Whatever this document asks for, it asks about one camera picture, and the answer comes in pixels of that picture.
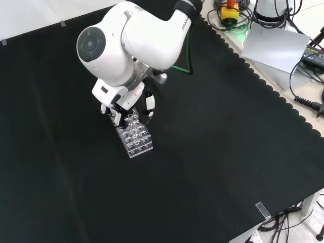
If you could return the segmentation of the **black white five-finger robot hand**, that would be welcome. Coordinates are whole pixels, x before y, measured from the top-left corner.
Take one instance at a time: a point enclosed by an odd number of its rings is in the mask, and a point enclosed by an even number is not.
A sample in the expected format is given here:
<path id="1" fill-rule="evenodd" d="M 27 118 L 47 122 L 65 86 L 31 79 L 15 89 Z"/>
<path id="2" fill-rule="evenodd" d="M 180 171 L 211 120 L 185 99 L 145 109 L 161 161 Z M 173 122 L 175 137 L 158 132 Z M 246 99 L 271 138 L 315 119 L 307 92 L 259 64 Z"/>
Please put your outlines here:
<path id="1" fill-rule="evenodd" d="M 144 110 L 141 112 L 144 119 L 141 122 L 148 122 L 154 114 L 155 98 L 152 91 L 145 87 L 144 82 L 140 82 L 135 89 L 130 91 L 124 86 L 109 86 L 103 80 L 98 79 L 92 89 L 92 94 L 101 102 L 101 113 L 112 115 L 114 126 L 120 129 L 128 127 L 126 119 L 141 98 L 144 99 Z"/>

